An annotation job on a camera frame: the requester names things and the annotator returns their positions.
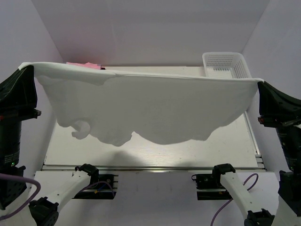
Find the white t shirt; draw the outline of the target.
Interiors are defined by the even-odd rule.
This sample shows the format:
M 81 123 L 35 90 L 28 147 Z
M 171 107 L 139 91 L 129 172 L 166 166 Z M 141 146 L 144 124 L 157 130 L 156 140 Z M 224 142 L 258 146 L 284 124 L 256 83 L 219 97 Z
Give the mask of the white t shirt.
M 247 110 L 260 82 L 50 62 L 32 67 L 60 126 L 72 127 L 77 139 L 92 135 L 114 146 L 128 142 L 133 133 L 159 145 L 205 141 Z

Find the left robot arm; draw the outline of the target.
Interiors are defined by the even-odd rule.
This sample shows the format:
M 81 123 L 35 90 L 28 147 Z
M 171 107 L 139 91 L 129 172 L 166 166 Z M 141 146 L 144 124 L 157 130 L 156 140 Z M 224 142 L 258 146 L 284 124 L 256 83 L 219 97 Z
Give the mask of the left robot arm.
M 35 200 L 38 181 L 25 178 L 19 163 L 22 121 L 38 118 L 34 67 L 17 69 L 0 84 L 0 224 L 2 226 L 53 226 L 59 212 L 74 196 L 90 187 L 98 169 L 90 164 L 50 195 Z

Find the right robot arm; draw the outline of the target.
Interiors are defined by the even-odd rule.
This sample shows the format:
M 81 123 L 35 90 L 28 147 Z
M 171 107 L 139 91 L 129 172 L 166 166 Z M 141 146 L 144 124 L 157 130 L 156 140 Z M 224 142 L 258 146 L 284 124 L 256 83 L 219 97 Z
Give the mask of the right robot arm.
M 258 121 L 275 128 L 289 171 L 279 172 L 278 208 L 275 215 L 252 198 L 230 164 L 216 165 L 212 176 L 222 185 L 244 217 L 245 226 L 299 226 L 301 224 L 301 101 L 267 82 L 258 83 Z

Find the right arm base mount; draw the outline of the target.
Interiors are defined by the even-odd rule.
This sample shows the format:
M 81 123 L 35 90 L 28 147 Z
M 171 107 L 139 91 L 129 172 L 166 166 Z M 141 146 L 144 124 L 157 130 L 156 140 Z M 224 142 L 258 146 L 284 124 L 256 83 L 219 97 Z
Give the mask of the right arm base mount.
M 196 183 L 198 201 L 219 201 L 232 198 L 221 184 L 216 183 L 212 174 L 194 174 L 191 179 Z

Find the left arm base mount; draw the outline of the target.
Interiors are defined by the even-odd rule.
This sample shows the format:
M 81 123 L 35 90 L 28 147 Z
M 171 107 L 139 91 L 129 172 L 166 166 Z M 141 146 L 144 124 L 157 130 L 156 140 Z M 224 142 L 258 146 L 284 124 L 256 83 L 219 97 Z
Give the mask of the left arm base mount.
M 100 172 L 97 176 L 88 177 L 73 197 L 78 200 L 113 200 L 118 189 L 118 175 Z

